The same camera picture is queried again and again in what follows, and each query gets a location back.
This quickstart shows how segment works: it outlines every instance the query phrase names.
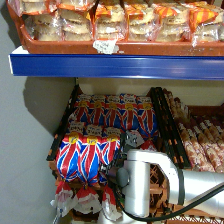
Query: product package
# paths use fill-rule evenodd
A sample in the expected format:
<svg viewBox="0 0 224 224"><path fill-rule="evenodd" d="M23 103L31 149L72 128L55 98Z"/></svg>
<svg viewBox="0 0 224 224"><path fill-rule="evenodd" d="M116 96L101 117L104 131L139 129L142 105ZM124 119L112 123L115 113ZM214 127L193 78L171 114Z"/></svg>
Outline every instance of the product package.
<svg viewBox="0 0 224 224"><path fill-rule="evenodd" d="M158 29L158 16L144 0L125 0L128 19L128 40L151 41Z"/></svg>
<svg viewBox="0 0 224 224"><path fill-rule="evenodd" d="M138 107L136 103L136 95L120 94L121 100L121 128L126 130L138 130Z"/></svg>
<svg viewBox="0 0 224 224"><path fill-rule="evenodd" d="M107 95L104 110L104 126L105 127L121 127L121 103L119 96Z"/></svg>
<svg viewBox="0 0 224 224"><path fill-rule="evenodd" d="M159 15L160 29L157 42L175 42L190 39L189 10L178 3L152 4Z"/></svg>
<svg viewBox="0 0 224 224"><path fill-rule="evenodd" d="M199 42L219 41L224 10L203 1L185 4L185 6L190 10L192 45L196 46Z"/></svg>
<svg viewBox="0 0 224 224"><path fill-rule="evenodd" d="M215 172L212 164L207 161L204 150L197 142L197 138L190 129L190 126L187 125L185 127L181 119L179 119L177 123L192 169L195 171Z"/></svg>
<svg viewBox="0 0 224 224"><path fill-rule="evenodd" d="M103 192L102 208L107 219L116 221L122 214L117 211L113 190L106 185Z"/></svg>
<svg viewBox="0 0 224 224"><path fill-rule="evenodd" d="M156 138L158 125L150 97L137 97L139 132L143 138Z"/></svg>
<svg viewBox="0 0 224 224"><path fill-rule="evenodd" d="M80 94L74 105L74 117L78 122L88 122L89 121L89 105L91 96L86 94Z"/></svg>
<svg viewBox="0 0 224 224"><path fill-rule="evenodd" d="M89 123L104 125L105 95L93 95L89 105Z"/></svg>
<svg viewBox="0 0 224 224"><path fill-rule="evenodd" d="M102 127L87 125L78 158L78 178L83 187L73 199L73 208L83 214L97 213L102 207L91 186L98 183Z"/></svg>
<svg viewBox="0 0 224 224"><path fill-rule="evenodd" d="M85 186L81 188L73 199L73 208L77 212L93 214L99 212L102 207L99 202L99 195L91 187Z"/></svg>
<svg viewBox="0 0 224 224"><path fill-rule="evenodd" d="M80 149L78 176L84 186L98 183L102 127L87 125Z"/></svg>
<svg viewBox="0 0 224 224"><path fill-rule="evenodd" d="M62 27L61 19L58 12L51 14L42 14L30 16L33 21L33 38L39 41L61 41L62 40Z"/></svg>
<svg viewBox="0 0 224 224"><path fill-rule="evenodd" d="M101 142L100 162L109 165L120 148L121 131L118 128L104 128Z"/></svg>
<svg viewBox="0 0 224 224"><path fill-rule="evenodd" d="M8 3L18 16L51 13L57 9L56 0L9 0Z"/></svg>
<svg viewBox="0 0 224 224"><path fill-rule="evenodd" d="M100 0L95 13L95 40L124 40L127 22L119 0Z"/></svg>
<svg viewBox="0 0 224 224"><path fill-rule="evenodd" d="M92 40L92 23L89 12L61 9L62 30L65 41Z"/></svg>
<svg viewBox="0 0 224 224"><path fill-rule="evenodd" d="M73 191L69 186L69 182L78 177L78 163L80 150L83 139L83 126L71 122L73 130L66 134L59 147L56 158L57 170L62 178L60 181L55 200L51 201L51 205L57 208L57 216L65 216L76 204L73 200Z"/></svg>
<svg viewBox="0 0 224 224"><path fill-rule="evenodd" d="M206 135L200 130L199 126L197 125L196 121L191 119L191 129L194 131L195 135L197 136L198 143L202 146L207 158L211 162L212 166L214 167L217 173L224 172L224 167L221 161L221 156L217 154L215 149L209 143L208 138Z"/></svg>
<svg viewBox="0 0 224 224"><path fill-rule="evenodd" d="M88 11L95 5L95 0L57 0L59 9Z"/></svg>

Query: packaged biscuit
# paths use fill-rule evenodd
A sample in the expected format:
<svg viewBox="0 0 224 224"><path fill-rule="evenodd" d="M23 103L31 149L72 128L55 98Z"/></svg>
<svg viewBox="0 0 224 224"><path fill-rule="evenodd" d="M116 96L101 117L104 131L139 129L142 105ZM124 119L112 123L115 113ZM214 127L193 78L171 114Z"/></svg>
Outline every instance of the packaged biscuit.
<svg viewBox="0 0 224 224"><path fill-rule="evenodd" d="M107 95L104 110L105 127L121 127L121 103L119 96Z"/></svg>
<svg viewBox="0 0 224 224"><path fill-rule="evenodd" d="M59 9L68 9L75 11L88 11L95 4L95 0L57 0Z"/></svg>
<svg viewBox="0 0 224 224"><path fill-rule="evenodd" d="M75 105L74 105L74 117L78 122L88 122L89 121L89 104L91 96L86 94L78 95Z"/></svg>
<svg viewBox="0 0 224 224"><path fill-rule="evenodd" d="M121 128L126 130L138 130L138 108L136 95L120 94L121 100Z"/></svg>
<svg viewBox="0 0 224 224"><path fill-rule="evenodd" d="M150 97L137 97L139 132L143 138L156 138L158 126Z"/></svg>
<svg viewBox="0 0 224 224"><path fill-rule="evenodd" d="M78 177L83 185L93 186L98 183L101 136L102 127L87 125L78 161Z"/></svg>
<svg viewBox="0 0 224 224"><path fill-rule="evenodd" d="M100 151L100 162L104 165L109 165L119 150L120 135L121 131L118 128L108 127L104 129Z"/></svg>
<svg viewBox="0 0 224 224"><path fill-rule="evenodd" d="M57 9L56 0L9 0L8 3L18 16L51 13Z"/></svg>
<svg viewBox="0 0 224 224"><path fill-rule="evenodd" d="M119 0L100 0L95 13L95 40L123 40L127 22Z"/></svg>
<svg viewBox="0 0 224 224"><path fill-rule="evenodd" d="M190 10L192 45L196 46L199 42L219 41L224 10L209 5L207 2L194 2L185 4L185 6Z"/></svg>
<svg viewBox="0 0 224 224"><path fill-rule="evenodd" d="M104 125L105 95L93 95L89 105L89 123Z"/></svg>
<svg viewBox="0 0 224 224"><path fill-rule="evenodd" d="M157 42L183 41L190 38L189 10L178 3L152 4L159 16Z"/></svg>
<svg viewBox="0 0 224 224"><path fill-rule="evenodd" d="M56 11L53 14L42 14L33 17L34 39L39 41L61 41L61 19Z"/></svg>
<svg viewBox="0 0 224 224"><path fill-rule="evenodd" d="M148 7L144 0L125 0L124 7L128 20L128 40L153 40L158 26L158 16L153 8Z"/></svg>
<svg viewBox="0 0 224 224"><path fill-rule="evenodd" d="M73 123L74 129L62 140L56 158L57 169L62 180L57 187L55 200L51 201L51 205L57 209L58 217L65 216L74 207L75 202L73 191L68 183L78 178L78 163L83 139L83 127L76 131L75 125Z"/></svg>
<svg viewBox="0 0 224 224"><path fill-rule="evenodd" d="M92 40L92 23L89 12L61 9L60 15L65 41Z"/></svg>

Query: plastic bag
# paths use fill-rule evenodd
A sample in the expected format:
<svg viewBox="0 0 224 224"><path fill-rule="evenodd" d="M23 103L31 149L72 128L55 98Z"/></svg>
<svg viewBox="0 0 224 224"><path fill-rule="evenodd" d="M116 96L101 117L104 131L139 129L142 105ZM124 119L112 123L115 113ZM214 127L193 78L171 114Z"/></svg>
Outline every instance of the plastic bag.
<svg viewBox="0 0 224 224"><path fill-rule="evenodd" d="M78 122L88 122L89 121L89 104L91 96L86 94L78 95L75 105L74 105L74 116L75 120Z"/></svg>
<svg viewBox="0 0 224 224"><path fill-rule="evenodd" d="M116 221L122 216L122 214L117 211L113 190L108 187L108 185L104 188L102 207L104 215L109 220Z"/></svg>
<svg viewBox="0 0 224 224"><path fill-rule="evenodd" d="M8 3L18 16L51 13L57 9L55 0L9 0Z"/></svg>
<svg viewBox="0 0 224 224"><path fill-rule="evenodd" d="M200 42L219 41L219 29L223 24L224 10L209 5L207 2L185 4L190 10L190 26L192 31L192 45Z"/></svg>
<svg viewBox="0 0 224 224"><path fill-rule="evenodd" d="M177 3L152 4L160 18L157 42L175 42L190 38L188 9Z"/></svg>
<svg viewBox="0 0 224 224"><path fill-rule="evenodd" d="M138 108L136 95L120 94L121 99L121 128L126 130L138 130Z"/></svg>
<svg viewBox="0 0 224 224"><path fill-rule="evenodd" d="M104 125L105 95L93 95L89 105L89 123Z"/></svg>
<svg viewBox="0 0 224 224"><path fill-rule="evenodd" d="M60 10L65 41L92 40L92 23L89 12Z"/></svg>
<svg viewBox="0 0 224 224"><path fill-rule="evenodd" d="M121 127L121 103L119 96L107 95L105 100L105 127Z"/></svg>
<svg viewBox="0 0 224 224"><path fill-rule="evenodd" d="M75 11L88 11L95 4L95 0L58 0L57 7Z"/></svg>
<svg viewBox="0 0 224 224"><path fill-rule="evenodd" d="M87 125L78 161L78 176L84 186L98 183L101 136L102 127Z"/></svg>
<svg viewBox="0 0 224 224"><path fill-rule="evenodd" d="M154 40L158 16L154 14L153 8L149 8L143 0L125 0L124 7L128 18L128 40Z"/></svg>
<svg viewBox="0 0 224 224"><path fill-rule="evenodd" d="M102 207L98 194L90 187L81 188L73 199L73 208L83 214L97 213Z"/></svg>
<svg viewBox="0 0 224 224"><path fill-rule="evenodd" d="M156 138L158 126L150 97L137 97L139 132L144 138Z"/></svg>
<svg viewBox="0 0 224 224"><path fill-rule="evenodd" d="M101 0L95 14L95 40L123 40L127 22L118 0Z"/></svg>
<svg viewBox="0 0 224 224"><path fill-rule="evenodd" d="M60 181L57 187L55 200L51 201L51 205L57 208L58 217L65 216L74 206L72 199L73 191L68 182L78 177L78 162L82 145L83 128L80 129L80 132L75 132L74 130L77 129L74 128L70 134L65 135L56 158L57 169L62 181Z"/></svg>

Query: orange packaging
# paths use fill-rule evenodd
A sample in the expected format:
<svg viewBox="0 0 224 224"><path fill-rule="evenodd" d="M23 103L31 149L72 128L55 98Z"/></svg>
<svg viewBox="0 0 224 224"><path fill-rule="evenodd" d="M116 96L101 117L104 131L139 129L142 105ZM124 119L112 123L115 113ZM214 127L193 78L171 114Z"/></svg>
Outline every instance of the orange packaging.
<svg viewBox="0 0 224 224"><path fill-rule="evenodd" d="M95 0L57 0L57 7L73 11L88 11L95 5Z"/></svg>
<svg viewBox="0 0 224 224"><path fill-rule="evenodd" d="M198 25L203 23L212 23L219 15L213 11L214 7L207 2L193 2L185 5L189 8L189 21L192 32L195 32Z"/></svg>
<svg viewBox="0 0 224 224"><path fill-rule="evenodd" d="M18 16L52 13L57 9L56 0L9 0L8 4Z"/></svg>
<svg viewBox="0 0 224 224"><path fill-rule="evenodd" d="M119 0L101 0L95 13L95 40L124 40L127 22Z"/></svg>

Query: shelf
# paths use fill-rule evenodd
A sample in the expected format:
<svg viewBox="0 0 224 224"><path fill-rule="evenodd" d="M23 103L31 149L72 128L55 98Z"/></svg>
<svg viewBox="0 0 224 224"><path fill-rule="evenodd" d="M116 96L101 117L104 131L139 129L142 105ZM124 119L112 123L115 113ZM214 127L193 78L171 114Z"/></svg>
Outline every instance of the shelf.
<svg viewBox="0 0 224 224"><path fill-rule="evenodd" d="M9 55L15 76L224 80L224 57L29 54Z"/></svg>

